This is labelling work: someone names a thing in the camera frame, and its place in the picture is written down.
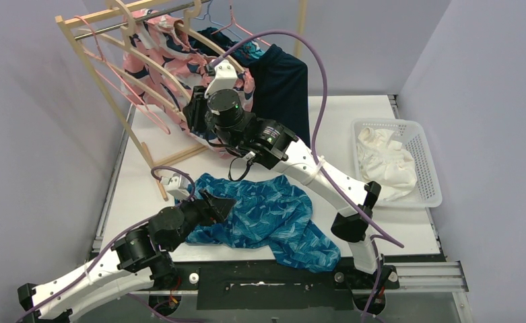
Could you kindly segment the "blue shark print shorts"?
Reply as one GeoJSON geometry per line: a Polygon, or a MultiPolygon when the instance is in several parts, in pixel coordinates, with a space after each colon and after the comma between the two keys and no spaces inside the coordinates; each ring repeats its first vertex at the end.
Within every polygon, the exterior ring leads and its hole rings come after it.
{"type": "Polygon", "coordinates": [[[232,182],[204,173],[197,190],[234,199],[223,223],[197,226],[188,244],[222,244],[231,248],[270,247],[277,263],[312,273],[329,272],[341,259],[341,250],[312,221],[313,204],[285,175],[253,182],[232,182]]]}

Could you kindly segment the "wooden hanger front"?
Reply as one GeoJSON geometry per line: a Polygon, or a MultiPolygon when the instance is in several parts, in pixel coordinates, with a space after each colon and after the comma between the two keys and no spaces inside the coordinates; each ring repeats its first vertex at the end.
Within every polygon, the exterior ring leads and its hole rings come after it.
{"type": "Polygon", "coordinates": [[[93,58],[106,65],[121,79],[121,92],[134,105],[158,125],[163,122],[147,105],[156,105],[180,126],[186,122],[182,109],[190,102],[195,67],[203,67],[205,59],[191,48],[186,34],[190,17],[199,12],[188,9],[184,18],[173,18],[167,13],[148,10],[149,1],[123,3],[107,1],[107,8],[97,13],[58,20],[73,49],[89,69],[105,98],[115,110],[103,84],[104,76],[89,62],[93,58]],[[107,42],[123,52],[123,64],[116,66],[101,51],[93,53],[83,39],[93,37],[96,44],[107,42]]]}

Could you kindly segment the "white shorts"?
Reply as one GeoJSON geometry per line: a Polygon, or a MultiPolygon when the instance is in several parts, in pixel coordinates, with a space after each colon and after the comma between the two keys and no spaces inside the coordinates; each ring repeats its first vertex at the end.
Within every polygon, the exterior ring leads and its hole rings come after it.
{"type": "Polygon", "coordinates": [[[381,185],[379,198],[395,201],[411,193],[418,181],[415,161],[397,133],[389,129],[363,128],[357,136],[358,169],[367,182],[381,185]]]}

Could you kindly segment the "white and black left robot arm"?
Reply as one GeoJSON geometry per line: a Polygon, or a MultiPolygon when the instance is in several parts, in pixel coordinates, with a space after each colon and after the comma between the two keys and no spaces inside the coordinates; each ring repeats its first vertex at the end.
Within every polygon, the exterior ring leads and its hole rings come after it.
{"type": "Polygon", "coordinates": [[[19,322],[74,322],[91,310],[142,289],[167,289],[180,275],[170,257],[198,226],[225,222],[236,200],[200,190],[198,199],[165,207],[110,242],[83,266],[18,288],[19,322]]]}

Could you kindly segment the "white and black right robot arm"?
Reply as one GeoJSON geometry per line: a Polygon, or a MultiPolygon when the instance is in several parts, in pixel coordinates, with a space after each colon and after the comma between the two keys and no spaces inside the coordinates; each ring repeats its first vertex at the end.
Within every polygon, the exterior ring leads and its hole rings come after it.
{"type": "Polygon", "coordinates": [[[188,127],[198,134],[216,136],[213,148],[287,175],[325,199],[337,211],[331,232],[348,243],[354,259],[356,278],[365,287],[375,286],[383,277],[379,254],[372,245],[368,228],[381,186],[363,183],[313,151],[283,124],[258,118],[241,106],[238,93],[221,89],[209,94],[195,86],[190,102],[183,108],[188,127]]]}

